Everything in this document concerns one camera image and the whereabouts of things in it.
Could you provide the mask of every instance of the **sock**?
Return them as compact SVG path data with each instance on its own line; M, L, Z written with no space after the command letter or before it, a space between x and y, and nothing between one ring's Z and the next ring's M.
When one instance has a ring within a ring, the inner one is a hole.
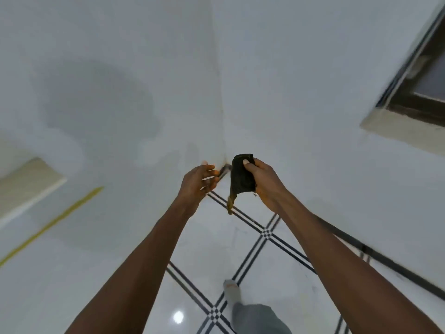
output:
M230 307L230 309L233 308L233 305L237 302L242 304L241 301L241 290L239 289L236 282L233 280L225 280L224 281L224 296L227 300L227 304Z

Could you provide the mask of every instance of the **gray pants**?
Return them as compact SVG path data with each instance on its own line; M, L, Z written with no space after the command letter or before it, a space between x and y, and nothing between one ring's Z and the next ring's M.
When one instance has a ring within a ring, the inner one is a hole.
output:
M238 334L292 334L269 306L236 303L232 327Z

